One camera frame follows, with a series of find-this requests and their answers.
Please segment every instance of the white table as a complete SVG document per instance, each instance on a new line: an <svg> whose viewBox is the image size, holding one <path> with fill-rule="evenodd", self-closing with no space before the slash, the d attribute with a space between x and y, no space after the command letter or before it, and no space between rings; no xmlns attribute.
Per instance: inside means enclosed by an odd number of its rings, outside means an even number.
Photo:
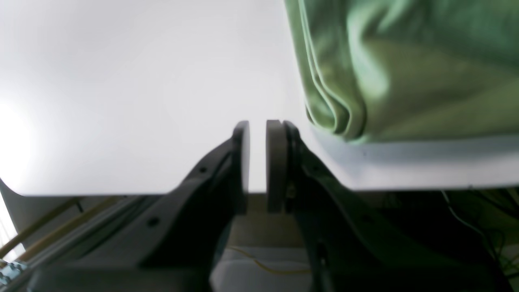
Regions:
<svg viewBox="0 0 519 292"><path fill-rule="evenodd" d="M4 0L0 177L22 194L164 193L251 122L291 120L356 190L517 184L519 137L346 145L306 121L282 0Z"/></svg>

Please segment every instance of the cable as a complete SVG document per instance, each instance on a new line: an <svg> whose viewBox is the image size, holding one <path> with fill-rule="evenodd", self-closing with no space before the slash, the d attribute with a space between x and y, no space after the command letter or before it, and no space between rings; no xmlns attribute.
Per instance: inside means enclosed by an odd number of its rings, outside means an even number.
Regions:
<svg viewBox="0 0 519 292"><path fill-rule="evenodd" d="M474 230L475 232L477 232L479 235L481 235L482 237L485 237L485 234L477 229L476 227L468 224L467 222L465 222L463 219L459 218L458 215L456 214L456 212L454 212L454 209L452 208L452 205L450 204L450 200L449 200L449 196L447 195L447 193L445 191L442 191L442 195L443 195L443 198L445 199L445 201L447 202L447 207L449 208L450 210L450 213L454 216L454 218L456 218L461 224L465 225L466 227Z"/></svg>
<svg viewBox="0 0 519 292"><path fill-rule="evenodd" d="M239 253L241 253L242 255L252 259L254 261L254 263L256 263L256 265L258 265L258 267L260 267L261 269L269 272L269 273L272 273L272 274L277 274L277 275L293 275L293 274L308 274L308 273L311 273L312 270L294 270L294 271L279 271L279 270L274 270L274 269L271 269L269 267L267 267L266 265L260 263L258 260L256 260L256 258L254 258L250 253L244 251L244 250L241 250L239 248L236 248L236 247L232 247L232 246L228 246L227 247L228 249L232 249L234 251L237 251Z"/></svg>
<svg viewBox="0 0 519 292"><path fill-rule="evenodd" d="M490 239L490 237L485 234L483 231L481 231L480 229L472 226L471 224L468 224L467 222L465 222L463 219L461 219L457 214L456 212L454 211L454 209L452 208L452 205L450 203L450 199L449 199L449 196L447 195L447 193L445 191L441 191L442 192L442 195L445 199L445 201L447 202L447 207L449 208L450 212L452 213L452 215L454 216L454 218L456 218L461 224L465 225L466 227L474 230L476 233L478 233L479 235L481 235L481 237L483 237L487 244L488 244L488 249L490 249L490 252L492 253L492 256L494 257L497 265L501 268L501 262L499 261L499 255L498 253L496 252L496 249L494 248L494 244L492 242L492 240Z"/></svg>

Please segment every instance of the screw hole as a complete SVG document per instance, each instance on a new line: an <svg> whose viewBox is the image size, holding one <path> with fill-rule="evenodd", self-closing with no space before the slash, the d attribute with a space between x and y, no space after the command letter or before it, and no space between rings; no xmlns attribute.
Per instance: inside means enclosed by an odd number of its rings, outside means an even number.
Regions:
<svg viewBox="0 0 519 292"><path fill-rule="evenodd" d="M362 220L363 222L365 222L365 223L369 223L369 224L371 224L371 223L375 223L375 221L373 221L373 218L371 218L371 216L366 215L366 214L362 215L361 220Z"/></svg>
<svg viewBox="0 0 519 292"><path fill-rule="evenodd" d="M159 218L152 217L152 218L150 218L150 220L148 220L148 226L149 227L155 227L155 226L157 226L159 224L159 222L160 222Z"/></svg>

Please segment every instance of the yellow wire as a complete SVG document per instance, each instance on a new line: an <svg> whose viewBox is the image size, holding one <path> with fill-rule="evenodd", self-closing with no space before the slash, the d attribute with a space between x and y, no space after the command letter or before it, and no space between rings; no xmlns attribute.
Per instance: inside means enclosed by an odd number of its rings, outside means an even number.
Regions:
<svg viewBox="0 0 519 292"><path fill-rule="evenodd" d="M273 269L267 267L266 265L260 263L250 253L248 253L248 252L246 252L244 250L241 250L239 248L235 248L235 247L232 247L232 246L228 246L227 248L228 249L232 249L234 251L237 251L237 252L241 253L242 255L252 259L256 263L256 265L258 265L258 267L260 267L263 270L265 270L265 271L267 271L269 273L272 273L272 274L277 274L277 275L293 275L293 274L309 274L309 273L312 272L311 270L295 270L295 271L278 271L278 270L273 270Z"/></svg>

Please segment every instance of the green cloth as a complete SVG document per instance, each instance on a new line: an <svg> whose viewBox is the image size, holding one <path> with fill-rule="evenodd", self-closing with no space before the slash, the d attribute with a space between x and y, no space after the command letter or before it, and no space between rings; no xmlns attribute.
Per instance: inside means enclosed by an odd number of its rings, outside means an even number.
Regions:
<svg viewBox="0 0 519 292"><path fill-rule="evenodd" d="M518 0L285 0L309 120L347 141L519 132Z"/></svg>

